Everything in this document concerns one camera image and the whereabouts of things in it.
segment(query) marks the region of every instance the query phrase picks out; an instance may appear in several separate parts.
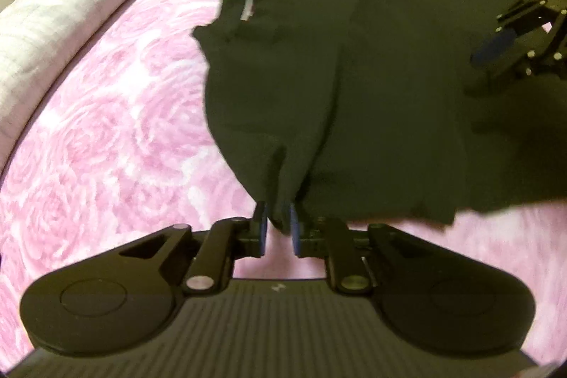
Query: ribbed black surface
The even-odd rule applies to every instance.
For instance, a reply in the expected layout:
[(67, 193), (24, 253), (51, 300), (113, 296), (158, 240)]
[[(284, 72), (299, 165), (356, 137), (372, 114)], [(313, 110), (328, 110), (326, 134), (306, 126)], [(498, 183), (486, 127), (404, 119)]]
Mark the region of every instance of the ribbed black surface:
[(36, 350), (9, 378), (510, 378), (532, 364), (519, 351), (439, 357), (393, 334), (366, 299), (325, 281), (234, 280), (189, 299), (174, 323), (138, 349), (97, 359)]

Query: pink fabric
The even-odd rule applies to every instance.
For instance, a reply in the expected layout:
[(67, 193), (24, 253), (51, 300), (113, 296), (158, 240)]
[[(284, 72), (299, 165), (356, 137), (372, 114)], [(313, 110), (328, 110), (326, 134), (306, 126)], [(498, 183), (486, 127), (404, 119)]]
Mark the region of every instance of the pink fabric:
[[(129, 0), (68, 66), (25, 136), (0, 194), (0, 368), (31, 345), (18, 317), (29, 284), (45, 273), (174, 222), (196, 230), (253, 201), (211, 139), (202, 111), (207, 64), (191, 30), (219, 0)], [(534, 291), (537, 318), (524, 345), (538, 362), (567, 351), (567, 206), (461, 214), (440, 231), (400, 226), (503, 268)], [(237, 276), (322, 276), (270, 232), (268, 256)]]

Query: black t-shirt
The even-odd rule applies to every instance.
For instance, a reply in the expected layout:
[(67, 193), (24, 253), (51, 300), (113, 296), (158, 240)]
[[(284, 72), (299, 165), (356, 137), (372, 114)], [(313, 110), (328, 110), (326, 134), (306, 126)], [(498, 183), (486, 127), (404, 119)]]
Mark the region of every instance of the black t-shirt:
[(209, 130), (285, 223), (450, 224), (567, 194), (567, 88), (554, 76), (467, 96), (471, 52), (516, 0), (223, 0), (197, 27)]

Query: bed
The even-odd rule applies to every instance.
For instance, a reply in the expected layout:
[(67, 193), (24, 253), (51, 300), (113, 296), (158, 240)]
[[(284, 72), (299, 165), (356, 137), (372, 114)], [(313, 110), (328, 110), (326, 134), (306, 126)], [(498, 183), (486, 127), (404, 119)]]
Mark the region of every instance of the bed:
[[(254, 203), (202, 111), (207, 64), (191, 31), (219, 0), (15, 0), (0, 13), (0, 369), (32, 346), (18, 304), (37, 278), (175, 222), (208, 229)], [(523, 350), (567, 358), (567, 204), (395, 223), (500, 267), (534, 292)], [(270, 230), (236, 276), (314, 278)]]

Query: metal screw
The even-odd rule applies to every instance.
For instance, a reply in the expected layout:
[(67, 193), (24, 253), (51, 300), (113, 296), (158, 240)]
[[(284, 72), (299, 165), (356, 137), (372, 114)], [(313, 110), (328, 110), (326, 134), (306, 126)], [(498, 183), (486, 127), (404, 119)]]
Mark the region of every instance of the metal screw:
[(193, 276), (186, 284), (191, 290), (208, 290), (214, 285), (214, 280), (209, 276)]
[(352, 275), (352, 276), (347, 276), (344, 279), (342, 279), (341, 281), (341, 285), (346, 288), (347, 290), (364, 290), (366, 287), (368, 287), (368, 285), (370, 284), (370, 281), (368, 280), (368, 278), (363, 277), (363, 276), (356, 276), (356, 275)]

